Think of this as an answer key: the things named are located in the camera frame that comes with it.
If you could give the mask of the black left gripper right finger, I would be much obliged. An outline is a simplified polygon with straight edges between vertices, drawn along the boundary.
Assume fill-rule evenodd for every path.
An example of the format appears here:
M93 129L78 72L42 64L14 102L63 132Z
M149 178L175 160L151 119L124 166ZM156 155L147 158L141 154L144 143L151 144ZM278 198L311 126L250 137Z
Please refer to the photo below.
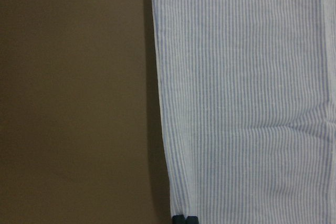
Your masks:
M198 224L198 217L197 216L188 216L186 218L186 224Z

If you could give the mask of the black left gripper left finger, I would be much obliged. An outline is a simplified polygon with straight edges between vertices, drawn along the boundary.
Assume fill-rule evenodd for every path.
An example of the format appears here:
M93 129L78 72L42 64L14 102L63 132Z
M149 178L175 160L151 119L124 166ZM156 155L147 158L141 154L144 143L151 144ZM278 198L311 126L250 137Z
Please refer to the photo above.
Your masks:
M172 224L186 224L184 215L175 215L172 217Z

